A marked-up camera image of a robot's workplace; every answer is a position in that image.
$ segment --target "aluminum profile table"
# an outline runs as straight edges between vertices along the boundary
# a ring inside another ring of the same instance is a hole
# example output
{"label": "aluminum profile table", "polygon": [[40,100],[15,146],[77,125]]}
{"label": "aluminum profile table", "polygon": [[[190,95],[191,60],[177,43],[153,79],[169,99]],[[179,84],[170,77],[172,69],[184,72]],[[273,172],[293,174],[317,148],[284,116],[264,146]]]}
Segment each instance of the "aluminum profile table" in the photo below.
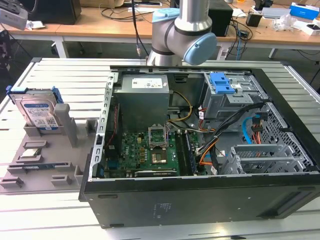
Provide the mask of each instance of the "aluminum profile table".
{"label": "aluminum profile table", "polygon": [[[31,62],[16,86],[59,88],[70,105],[70,116],[83,123],[98,118],[110,65],[145,65],[138,59],[62,59],[44,58]],[[229,65],[261,68],[283,94],[294,111],[320,141],[320,97],[290,66],[280,62],[209,61],[212,67]],[[0,104],[0,178],[4,176],[24,136],[23,120],[8,97]],[[217,222],[208,224],[149,226],[101,229],[86,202],[77,192],[28,195],[0,195],[0,239],[87,240],[185,240],[248,239],[311,240],[320,239],[320,198],[305,205],[286,219]]]}

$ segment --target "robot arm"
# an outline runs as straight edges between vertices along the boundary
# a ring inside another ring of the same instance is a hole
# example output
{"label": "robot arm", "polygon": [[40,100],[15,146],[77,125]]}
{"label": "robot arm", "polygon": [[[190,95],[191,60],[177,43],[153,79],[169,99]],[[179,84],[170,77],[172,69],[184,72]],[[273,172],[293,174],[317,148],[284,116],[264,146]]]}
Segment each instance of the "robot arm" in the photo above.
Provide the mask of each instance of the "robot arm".
{"label": "robot arm", "polygon": [[152,17],[152,51],[149,66],[179,66],[182,59],[199,65],[215,52],[209,0],[181,0],[180,9],[159,9]]}

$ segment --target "motherboard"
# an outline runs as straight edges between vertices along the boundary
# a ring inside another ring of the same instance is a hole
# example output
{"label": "motherboard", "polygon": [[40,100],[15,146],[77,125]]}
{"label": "motherboard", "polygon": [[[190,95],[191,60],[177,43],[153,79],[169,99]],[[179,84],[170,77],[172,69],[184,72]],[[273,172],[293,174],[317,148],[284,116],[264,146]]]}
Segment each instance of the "motherboard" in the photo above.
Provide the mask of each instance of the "motherboard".
{"label": "motherboard", "polygon": [[169,177],[195,174],[196,148],[199,146],[197,134],[161,130],[123,132],[120,156],[117,159],[107,159],[104,177]]}

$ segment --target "floor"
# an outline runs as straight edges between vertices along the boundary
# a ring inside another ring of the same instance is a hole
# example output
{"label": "floor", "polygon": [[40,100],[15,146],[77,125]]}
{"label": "floor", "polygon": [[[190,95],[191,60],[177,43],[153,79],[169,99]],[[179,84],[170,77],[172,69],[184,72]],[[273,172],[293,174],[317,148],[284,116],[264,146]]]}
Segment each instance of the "floor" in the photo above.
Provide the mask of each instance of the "floor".
{"label": "floor", "polygon": [[[50,41],[34,41],[24,40],[21,45],[32,57],[56,58],[57,55],[52,54]],[[0,73],[0,101],[5,97],[5,89],[8,85],[13,85],[23,70],[26,68],[31,58],[25,51],[19,47],[18,44],[12,44],[12,52],[14,60],[11,61],[9,73]],[[77,42],[68,42],[67,48],[71,58],[113,58],[113,59],[136,59],[138,58],[136,52],[136,45],[133,43],[102,43],[102,54],[97,53],[97,44],[94,42],[83,43],[85,53],[81,54],[80,46]],[[151,49],[150,44],[146,44],[148,51]],[[311,55],[304,54],[309,59],[303,57],[296,50],[278,50],[273,61],[281,61],[287,65],[291,65],[307,82],[310,82],[320,65],[316,65],[316,61],[320,61],[320,54],[314,51],[305,51]],[[269,61],[270,49],[267,48],[248,48],[243,53],[241,60],[246,61]],[[218,49],[212,60],[216,59]],[[235,60],[235,55],[230,55],[228,60]],[[313,81],[312,86],[315,89],[320,87],[320,74]]]}

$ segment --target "hard drive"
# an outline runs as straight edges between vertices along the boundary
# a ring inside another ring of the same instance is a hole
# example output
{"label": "hard drive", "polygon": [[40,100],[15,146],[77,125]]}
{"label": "hard drive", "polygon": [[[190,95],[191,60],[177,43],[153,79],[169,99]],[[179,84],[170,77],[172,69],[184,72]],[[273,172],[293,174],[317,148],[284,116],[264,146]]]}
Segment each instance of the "hard drive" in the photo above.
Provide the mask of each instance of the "hard drive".
{"label": "hard drive", "polygon": [[56,104],[64,103],[57,88],[29,89],[8,86],[6,91],[23,115],[27,126],[47,131],[56,130],[61,125],[59,119],[54,116]]}

